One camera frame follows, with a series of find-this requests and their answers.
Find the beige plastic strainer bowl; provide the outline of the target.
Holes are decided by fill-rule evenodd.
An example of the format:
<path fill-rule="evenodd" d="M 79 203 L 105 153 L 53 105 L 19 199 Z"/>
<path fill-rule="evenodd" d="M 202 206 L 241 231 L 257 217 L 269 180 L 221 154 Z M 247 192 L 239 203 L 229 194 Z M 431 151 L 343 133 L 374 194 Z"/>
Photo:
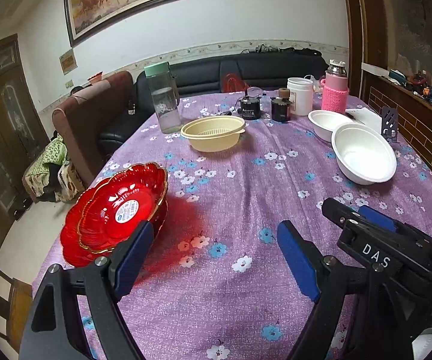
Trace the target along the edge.
<path fill-rule="evenodd" d="M 216 115 L 195 119 L 184 125 L 180 134 L 199 152 L 214 153 L 228 150 L 245 131 L 245 121 L 237 116 Z"/>

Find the black leather sofa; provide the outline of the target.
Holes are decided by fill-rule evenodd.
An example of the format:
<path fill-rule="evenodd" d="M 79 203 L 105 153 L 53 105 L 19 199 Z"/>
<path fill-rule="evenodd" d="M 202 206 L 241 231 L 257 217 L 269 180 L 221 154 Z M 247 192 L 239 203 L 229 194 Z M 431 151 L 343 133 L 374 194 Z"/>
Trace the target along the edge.
<path fill-rule="evenodd" d="M 321 78 L 328 68 L 322 54 L 315 49 L 283 49 L 271 52 L 250 52 L 201 58 L 170 66 L 181 98 L 201 94 L 235 92 L 233 75 L 247 86 L 278 89 L 286 86 L 290 77 L 310 75 Z M 96 144 L 108 159 L 154 113 L 149 87 L 144 73 L 132 86 L 127 107 L 98 134 Z"/>

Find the red plastic bag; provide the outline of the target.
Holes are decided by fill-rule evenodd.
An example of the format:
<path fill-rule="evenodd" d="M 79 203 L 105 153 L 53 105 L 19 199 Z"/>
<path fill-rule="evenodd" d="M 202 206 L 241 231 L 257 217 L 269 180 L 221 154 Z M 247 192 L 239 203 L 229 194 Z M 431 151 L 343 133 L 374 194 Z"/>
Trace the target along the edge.
<path fill-rule="evenodd" d="M 249 88 L 248 84 L 235 73 L 226 74 L 222 79 L 221 85 L 223 93 L 246 92 Z"/>

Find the purple floral tablecloth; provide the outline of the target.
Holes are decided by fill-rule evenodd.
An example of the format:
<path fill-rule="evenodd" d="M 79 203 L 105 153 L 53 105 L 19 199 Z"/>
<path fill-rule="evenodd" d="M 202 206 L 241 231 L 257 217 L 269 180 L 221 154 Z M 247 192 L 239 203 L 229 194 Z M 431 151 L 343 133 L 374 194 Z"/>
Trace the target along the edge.
<path fill-rule="evenodd" d="M 336 252 L 336 227 L 321 212 L 333 197 L 432 235 L 432 171 L 406 141 L 394 150 L 394 177 L 361 186 L 343 175 L 305 117 L 250 121 L 235 146 L 211 154 L 147 121 L 95 178 L 100 184 L 147 162 L 168 173 L 166 221 L 119 305 L 144 356 L 283 359 L 311 303 L 276 244 L 280 221 L 290 219 L 323 251 Z"/>

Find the wooden chair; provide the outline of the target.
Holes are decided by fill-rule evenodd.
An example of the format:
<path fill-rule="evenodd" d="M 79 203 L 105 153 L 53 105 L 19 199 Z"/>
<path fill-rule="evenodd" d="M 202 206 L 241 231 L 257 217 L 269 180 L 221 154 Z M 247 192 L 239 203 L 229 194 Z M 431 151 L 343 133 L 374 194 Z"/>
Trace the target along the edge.
<path fill-rule="evenodd" d="M 5 332 L 0 331 L 0 338 L 19 353 L 32 303 L 32 289 L 28 283 L 11 278 L 2 270 L 0 278 L 9 285 L 8 298 L 0 296 L 0 317 L 5 321 Z"/>

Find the white notebook with pen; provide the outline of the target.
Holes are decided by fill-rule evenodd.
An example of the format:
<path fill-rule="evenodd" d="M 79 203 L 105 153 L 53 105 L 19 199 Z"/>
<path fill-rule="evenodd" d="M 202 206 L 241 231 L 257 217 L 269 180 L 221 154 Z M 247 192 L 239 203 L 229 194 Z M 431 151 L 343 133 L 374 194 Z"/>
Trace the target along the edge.
<path fill-rule="evenodd" d="M 377 133 L 381 133 L 382 118 L 374 111 L 366 107 L 362 107 L 346 109 L 345 113 L 356 123 L 366 125 L 367 127 L 375 130 Z"/>

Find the small white foam bowl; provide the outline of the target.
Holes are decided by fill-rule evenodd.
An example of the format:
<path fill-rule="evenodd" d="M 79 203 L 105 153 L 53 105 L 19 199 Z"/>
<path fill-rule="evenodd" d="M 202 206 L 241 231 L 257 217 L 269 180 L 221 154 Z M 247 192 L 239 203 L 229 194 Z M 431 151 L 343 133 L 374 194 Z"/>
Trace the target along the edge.
<path fill-rule="evenodd" d="M 332 134 L 341 126 L 353 125 L 349 117 L 333 111 L 315 110 L 308 114 L 317 137 L 326 142 L 332 141 Z"/>

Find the dark wooden cabinet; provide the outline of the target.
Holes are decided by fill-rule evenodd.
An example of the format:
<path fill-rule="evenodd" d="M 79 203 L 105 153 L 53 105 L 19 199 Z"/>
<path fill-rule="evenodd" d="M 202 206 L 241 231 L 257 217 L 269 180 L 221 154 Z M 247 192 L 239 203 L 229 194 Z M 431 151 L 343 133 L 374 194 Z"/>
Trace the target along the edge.
<path fill-rule="evenodd" d="M 0 40 L 0 247 L 29 207 L 23 175 L 48 143 L 32 102 L 17 36 Z"/>

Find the black cylindrical motor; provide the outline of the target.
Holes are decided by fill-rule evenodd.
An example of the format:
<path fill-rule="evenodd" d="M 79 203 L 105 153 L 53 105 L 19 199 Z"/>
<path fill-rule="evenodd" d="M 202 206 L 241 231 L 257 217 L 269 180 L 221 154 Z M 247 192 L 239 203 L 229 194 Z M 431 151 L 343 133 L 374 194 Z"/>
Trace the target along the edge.
<path fill-rule="evenodd" d="M 248 92 L 239 100 L 239 107 L 237 113 L 242 119 L 257 120 L 261 118 L 261 98 L 259 96 L 252 96 Z"/>

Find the green patterned blanket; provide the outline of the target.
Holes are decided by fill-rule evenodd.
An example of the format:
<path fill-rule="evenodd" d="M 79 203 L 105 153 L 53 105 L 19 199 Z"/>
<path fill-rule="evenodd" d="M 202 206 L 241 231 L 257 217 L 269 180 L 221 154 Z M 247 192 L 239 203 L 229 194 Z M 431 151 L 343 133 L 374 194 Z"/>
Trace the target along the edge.
<path fill-rule="evenodd" d="M 34 203 L 70 203 L 84 191 L 83 182 L 57 131 L 25 170 L 22 184 Z"/>

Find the pink knitted sleeve thermos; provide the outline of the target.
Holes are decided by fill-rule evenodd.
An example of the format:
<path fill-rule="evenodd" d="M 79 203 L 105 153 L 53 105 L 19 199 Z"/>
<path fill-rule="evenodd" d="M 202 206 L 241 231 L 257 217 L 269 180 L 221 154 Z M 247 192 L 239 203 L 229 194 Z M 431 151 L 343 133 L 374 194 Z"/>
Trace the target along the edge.
<path fill-rule="evenodd" d="M 320 85 L 322 86 L 321 109 L 344 114 L 349 95 L 345 62 L 331 59 L 325 77 L 320 80 Z"/>

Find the clear bottle green lid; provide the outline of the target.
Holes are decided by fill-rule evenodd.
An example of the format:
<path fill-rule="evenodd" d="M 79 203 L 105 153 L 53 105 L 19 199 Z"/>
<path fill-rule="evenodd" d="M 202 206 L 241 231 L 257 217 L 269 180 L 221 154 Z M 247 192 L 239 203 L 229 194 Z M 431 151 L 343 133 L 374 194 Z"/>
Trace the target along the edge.
<path fill-rule="evenodd" d="M 161 131 L 165 134 L 178 132 L 182 126 L 179 93 L 169 63 L 147 66 L 144 74 Z"/>

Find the black jar cork lid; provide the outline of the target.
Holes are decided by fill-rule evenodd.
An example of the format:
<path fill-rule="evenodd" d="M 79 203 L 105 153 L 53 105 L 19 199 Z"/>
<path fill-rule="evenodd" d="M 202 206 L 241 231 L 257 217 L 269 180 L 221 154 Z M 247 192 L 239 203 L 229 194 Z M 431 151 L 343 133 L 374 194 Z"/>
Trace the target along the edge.
<path fill-rule="evenodd" d="M 290 91 L 279 88 L 275 97 L 271 97 L 271 119 L 279 123 L 287 123 L 291 119 Z"/>

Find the black perforated phone stand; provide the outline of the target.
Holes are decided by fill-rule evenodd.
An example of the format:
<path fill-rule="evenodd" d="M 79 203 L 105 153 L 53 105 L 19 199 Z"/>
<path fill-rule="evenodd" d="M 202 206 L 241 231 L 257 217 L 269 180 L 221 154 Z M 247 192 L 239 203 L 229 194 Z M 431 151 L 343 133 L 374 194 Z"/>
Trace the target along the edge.
<path fill-rule="evenodd" d="M 396 143 L 398 139 L 398 110 L 388 106 L 381 109 L 382 137 L 389 143 Z"/>

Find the red gold-rimmed plate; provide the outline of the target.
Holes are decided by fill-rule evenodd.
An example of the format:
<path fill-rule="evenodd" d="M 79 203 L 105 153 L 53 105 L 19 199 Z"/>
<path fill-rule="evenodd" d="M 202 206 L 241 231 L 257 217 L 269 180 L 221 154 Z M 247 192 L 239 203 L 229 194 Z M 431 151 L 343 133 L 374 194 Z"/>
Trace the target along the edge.
<path fill-rule="evenodd" d="M 127 240 L 144 220 L 166 217 L 167 178 L 134 175 L 112 177 L 85 192 L 70 209 L 61 231 L 63 258 L 74 267 L 85 267 L 109 255 Z"/>
<path fill-rule="evenodd" d="M 103 254 L 126 240 L 142 220 L 150 221 L 164 203 L 167 170 L 138 163 L 111 176 L 90 194 L 76 225 L 79 246 Z"/>

